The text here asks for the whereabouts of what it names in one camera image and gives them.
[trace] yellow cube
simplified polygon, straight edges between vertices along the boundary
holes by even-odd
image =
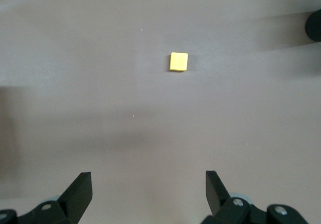
[[[172,52],[170,70],[171,71],[186,71],[188,56],[189,55],[187,53]]]

